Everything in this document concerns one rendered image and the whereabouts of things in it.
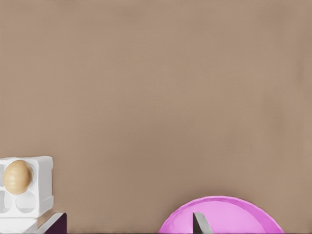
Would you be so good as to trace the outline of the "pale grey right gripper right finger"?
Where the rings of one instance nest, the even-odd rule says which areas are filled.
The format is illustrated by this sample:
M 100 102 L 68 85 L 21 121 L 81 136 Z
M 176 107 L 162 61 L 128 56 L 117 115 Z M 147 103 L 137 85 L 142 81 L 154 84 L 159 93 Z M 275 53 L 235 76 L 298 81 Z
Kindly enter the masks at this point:
M 203 213 L 193 213 L 193 232 L 210 232 L 211 227 Z

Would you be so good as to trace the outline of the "pink round bowl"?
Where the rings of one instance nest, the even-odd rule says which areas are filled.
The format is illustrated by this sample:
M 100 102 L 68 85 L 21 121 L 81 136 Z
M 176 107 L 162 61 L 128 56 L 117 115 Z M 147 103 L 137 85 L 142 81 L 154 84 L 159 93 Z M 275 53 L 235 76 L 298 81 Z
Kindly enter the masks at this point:
M 210 232 L 193 232 L 193 213 L 203 213 Z M 161 226 L 162 234 L 283 234 L 278 223 L 261 208 L 231 196 L 207 196 L 174 211 Z

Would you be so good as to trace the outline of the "white egg box lid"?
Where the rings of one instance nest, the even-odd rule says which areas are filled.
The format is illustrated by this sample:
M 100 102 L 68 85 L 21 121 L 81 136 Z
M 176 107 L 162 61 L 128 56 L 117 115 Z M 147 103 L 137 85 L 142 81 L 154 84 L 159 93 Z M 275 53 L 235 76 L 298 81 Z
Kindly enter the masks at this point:
M 0 217 L 0 234 L 32 233 L 37 230 L 38 219 L 29 217 Z

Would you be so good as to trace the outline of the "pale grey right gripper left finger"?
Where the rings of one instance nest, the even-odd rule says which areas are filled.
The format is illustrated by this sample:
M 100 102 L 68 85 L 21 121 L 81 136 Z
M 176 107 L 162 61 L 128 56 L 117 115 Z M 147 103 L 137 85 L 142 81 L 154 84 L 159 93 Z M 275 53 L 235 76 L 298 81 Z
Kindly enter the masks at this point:
M 36 232 L 67 232 L 67 213 L 55 213 Z

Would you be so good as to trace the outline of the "white egg box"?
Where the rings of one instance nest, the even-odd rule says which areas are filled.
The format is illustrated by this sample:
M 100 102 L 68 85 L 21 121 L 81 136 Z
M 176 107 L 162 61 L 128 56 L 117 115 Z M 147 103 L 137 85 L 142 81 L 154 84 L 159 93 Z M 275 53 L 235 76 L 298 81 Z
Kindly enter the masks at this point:
M 33 180 L 26 192 L 9 193 L 3 184 L 3 174 L 10 163 L 24 160 L 30 164 Z M 51 156 L 0 158 L 0 217 L 38 218 L 54 205 Z

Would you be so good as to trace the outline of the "beige egg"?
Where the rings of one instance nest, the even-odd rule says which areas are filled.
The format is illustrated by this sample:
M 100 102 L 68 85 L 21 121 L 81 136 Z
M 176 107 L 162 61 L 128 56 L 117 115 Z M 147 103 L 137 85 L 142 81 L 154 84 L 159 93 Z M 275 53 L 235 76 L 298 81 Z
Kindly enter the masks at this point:
M 29 163 L 16 160 L 8 165 L 3 174 L 3 184 L 6 190 L 14 195 L 27 191 L 33 180 L 33 171 Z

